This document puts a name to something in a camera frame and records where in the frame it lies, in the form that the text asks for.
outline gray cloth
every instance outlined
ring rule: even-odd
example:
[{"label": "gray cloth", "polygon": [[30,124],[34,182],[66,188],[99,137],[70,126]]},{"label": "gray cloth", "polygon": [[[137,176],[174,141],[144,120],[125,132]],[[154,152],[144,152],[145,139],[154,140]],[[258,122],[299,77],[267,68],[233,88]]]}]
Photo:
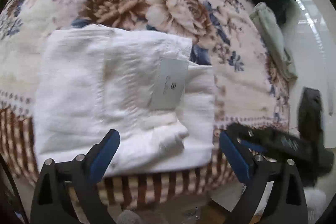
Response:
[{"label": "gray cloth", "polygon": [[123,211],[117,218],[117,224],[142,224],[140,216],[130,210]]},{"label": "gray cloth", "polygon": [[286,81],[295,80],[297,75],[293,57],[285,46],[284,37],[273,11],[266,3],[260,2],[254,7],[250,18],[263,38],[279,72]]}]

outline blue gripper pad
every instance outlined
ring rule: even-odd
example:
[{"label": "blue gripper pad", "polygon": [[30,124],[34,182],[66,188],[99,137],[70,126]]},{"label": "blue gripper pad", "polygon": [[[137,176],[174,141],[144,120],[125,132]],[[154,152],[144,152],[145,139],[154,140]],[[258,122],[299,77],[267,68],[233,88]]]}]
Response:
[{"label": "blue gripper pad", "polygon": [[89,170],[89,181],[93,184],[98,183],[103,178],[107,167],[109,166],[113,156],[115,155],[120,145],[119,132],[111,129],[100,143],[100,151],[94,161],[92,162]]},{"label": "blue gripper pad", "polygon": [[219,145],[238,180],[244,184],[248,183],[251,179],[249,166],[225,131],[222,131],[219,135]]},{"label": "blue gripper pad", "polygon": [[256,151],[260,154],[263,154],[267,151],[263,146],[260,146],[258,144],[254,144],[254,143],[250,143],[250,142],[245,141],[245,140],[242,140],[241,144],[245,145],[248,148],[251,148],[253,151]]}]

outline metal screw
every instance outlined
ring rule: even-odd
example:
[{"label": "metal screw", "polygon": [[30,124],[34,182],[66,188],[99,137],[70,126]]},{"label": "metal screw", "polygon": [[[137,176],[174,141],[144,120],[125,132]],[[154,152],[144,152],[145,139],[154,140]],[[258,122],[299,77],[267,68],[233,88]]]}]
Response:
[{"label": "metal screw", "polygon": [[53,159],[46,159],[44,162],[45,165],[51,165],[51,163],[53,163]]},{"label": "metal screw", "polygon": [[255,155],[254,158],[256,159],[256,161],[263,161],[264,160],[264,157],[260,154]]},{"label": "metal screw", "polygon": [[288,163],[289,165],[294,165],[295,162],[294,162],[292,159],[288,159],[288,160],[287,160],[287,163]]},{"label": "metal screw", "polygon": [[85,158],[84,154],[79,154],[79,155],[76,156],[76,160],[78,160],[78,161],[82,161],[84,158]]}]

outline folded white towel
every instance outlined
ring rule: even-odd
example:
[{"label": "folded white towel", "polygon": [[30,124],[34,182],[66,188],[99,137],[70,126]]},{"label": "folded white towel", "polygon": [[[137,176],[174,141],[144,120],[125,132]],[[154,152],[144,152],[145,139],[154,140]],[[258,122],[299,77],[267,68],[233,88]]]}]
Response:
[{"label": "folded white towel", "polygon": [[192,168],[211,159],[211,66],[189,63],[175,110],[151,110],[160,58],[189,60],[191,40],[153,31],[89,25],[48,39],[35,103],[41,169],[86,154],[113,128],[120,147],[105,175]]}]

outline striped fabric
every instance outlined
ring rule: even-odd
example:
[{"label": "striped fabric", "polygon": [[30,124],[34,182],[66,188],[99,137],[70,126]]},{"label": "striped fabric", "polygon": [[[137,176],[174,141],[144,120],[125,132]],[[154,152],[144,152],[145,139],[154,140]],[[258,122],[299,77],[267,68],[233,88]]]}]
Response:
[{"label": "striped fabric", "polygon": [[[0,109],[0,152],[14,177],[24,176],[32,185],[38,178],[34,155],[33,118],[17,116],[9,107]],[[207,166],[157,174],[105,178],[97,188],[106,205],[141,208],[163,203],[181,194],[201,194],[232,181],[234,173],[219,150]]]}]

